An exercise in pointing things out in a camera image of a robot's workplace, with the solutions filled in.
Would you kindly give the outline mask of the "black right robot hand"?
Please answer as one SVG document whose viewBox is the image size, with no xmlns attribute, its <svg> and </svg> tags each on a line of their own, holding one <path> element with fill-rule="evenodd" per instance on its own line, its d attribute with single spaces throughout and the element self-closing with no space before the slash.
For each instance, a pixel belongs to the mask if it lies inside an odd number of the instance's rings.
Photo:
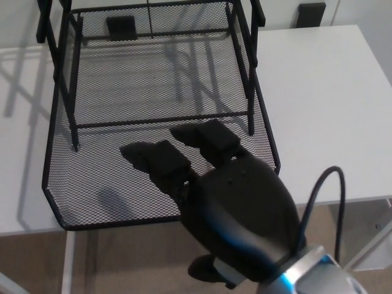
<svg viewBox="0 0 392 294">
<path fill-rule="evenodd" d="M 168 140 L 131 143 L 121 155 L 176 203 L 183 226 L 211 255 L 254 282 L 278 278 L 294 256 L 300 230 L 281 179 L 216 119 L 170 132 L 197 148 L 213 169 L 198 175 Z"/>
</svg>

